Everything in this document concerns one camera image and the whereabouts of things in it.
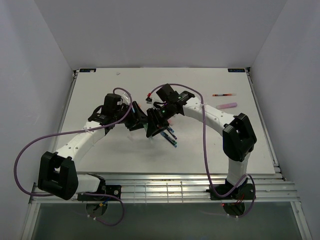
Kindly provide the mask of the blue thin pen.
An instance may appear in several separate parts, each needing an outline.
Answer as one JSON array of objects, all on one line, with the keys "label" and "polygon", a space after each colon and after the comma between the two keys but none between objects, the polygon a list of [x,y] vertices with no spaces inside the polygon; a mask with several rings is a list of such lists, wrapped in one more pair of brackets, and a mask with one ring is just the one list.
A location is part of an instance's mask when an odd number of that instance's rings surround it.
[{"label": "blue thin pen", "polygon": [[168,139],[167,133],[161,132],[160,134],[161,134],[171,145],[173,145],[175,148],[178,146],[178,145],[174,145],[174,143],[171,142],[171,141]]}]

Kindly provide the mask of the green highlighter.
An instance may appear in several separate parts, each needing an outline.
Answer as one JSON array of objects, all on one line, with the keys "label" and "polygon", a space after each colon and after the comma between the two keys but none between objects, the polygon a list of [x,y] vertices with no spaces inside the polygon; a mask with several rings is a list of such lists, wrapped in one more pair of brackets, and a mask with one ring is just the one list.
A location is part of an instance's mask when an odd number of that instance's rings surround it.
[{"label": "green highlighter", "polygon": [[[147,133],[147,131],[148,131],[148,124],[147,124],[147,123],[144,124],[143,127],[144,127],[144,130],[145,130],[145,133]],[[150,142],[151,145],[153,145],[153,144],[155,143],[155,142],[154,142],[154,138],[153,138],[152,136],[149,136],[147,139],[148,139],[148,141]]]}]

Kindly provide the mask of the green thin pen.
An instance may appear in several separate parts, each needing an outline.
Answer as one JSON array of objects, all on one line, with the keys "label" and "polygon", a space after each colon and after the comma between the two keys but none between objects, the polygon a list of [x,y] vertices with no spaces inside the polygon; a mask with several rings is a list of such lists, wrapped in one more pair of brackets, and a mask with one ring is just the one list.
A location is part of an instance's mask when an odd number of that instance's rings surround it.
[{"label": "green thin pen", "polygon": [[171,136],[169,136],[168,134],[166,134],[167,138],[174,144],[174,145],[177,145],[177,141],[174,140]]}]

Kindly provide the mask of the purple thin pen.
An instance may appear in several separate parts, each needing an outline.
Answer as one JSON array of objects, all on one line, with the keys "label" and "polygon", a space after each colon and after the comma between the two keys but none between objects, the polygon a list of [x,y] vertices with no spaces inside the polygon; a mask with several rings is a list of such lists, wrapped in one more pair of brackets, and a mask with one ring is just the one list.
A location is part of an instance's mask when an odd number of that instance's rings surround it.
[{"label": "purple thin pen", "polygon": [[168,130],[168,132],[171,134],[171,136],[175,139],[175,140],[177,140],[178,138],[176,137],[176,135],[174,134],[174,130],[171,128],[171,127],[167,127],[167,130]]}]

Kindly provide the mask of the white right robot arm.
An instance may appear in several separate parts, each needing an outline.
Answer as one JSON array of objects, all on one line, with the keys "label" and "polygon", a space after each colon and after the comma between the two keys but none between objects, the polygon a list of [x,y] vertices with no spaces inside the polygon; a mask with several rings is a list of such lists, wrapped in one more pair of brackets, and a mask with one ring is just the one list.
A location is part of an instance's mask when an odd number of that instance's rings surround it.
[{"label": "white right robot arm", "polygon": [[210,127],[222,137],[222,149],[228,157],[228,172],[225,183],[211,186],[210,191],[218,198],[237,199],[244,193],[248,182],[247,166],[257,137],[247,115],[232,115],[206,105],[202,98],[184,91],[173,97],[164,96],[155,101],[147,96],[152,107],[147,110],[147,136],[161,133],[169,125],[169,118],[181,114],[202,122],[203,153],[206,154],[206,128]]}]

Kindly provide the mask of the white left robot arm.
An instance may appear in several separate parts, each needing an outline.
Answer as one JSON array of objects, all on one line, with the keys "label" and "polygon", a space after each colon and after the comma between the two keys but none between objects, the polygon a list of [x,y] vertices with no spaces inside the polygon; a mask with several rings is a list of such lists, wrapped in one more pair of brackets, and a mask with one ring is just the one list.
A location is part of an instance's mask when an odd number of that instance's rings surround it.
[{"label": "white left robot arm", "polygon": [[42,155],[38,188],[64,200],[82,193],[89,193],[95,200],[102,199],[106,195],[105,180],[95,174],[78,174],[76,167],[116,124],[135,131],[142,129],[147,122],[147,115],[135,101],[132,105],[120,101],[110,106],[98,106],[85,123],[83,132],[55,152],[47,151]]}]

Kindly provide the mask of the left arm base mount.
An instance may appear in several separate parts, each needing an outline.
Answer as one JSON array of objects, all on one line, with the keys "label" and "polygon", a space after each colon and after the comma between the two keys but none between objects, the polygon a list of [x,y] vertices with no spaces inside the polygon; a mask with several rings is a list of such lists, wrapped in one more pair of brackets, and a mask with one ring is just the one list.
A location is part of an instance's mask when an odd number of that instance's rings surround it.
[{"label": "left arm base mount", "polygon": [[121,198],[122,193],[122,186],[121,185],[103,185],[99,186],[96,192],[93,192],[94,194],[103,194],[104,196],[92,196],[92,195],[86,195],[86,194],[79,194],[77,196],[78,201],[115,201],[114,198],[105,196],[110,195],[117,198]]}]

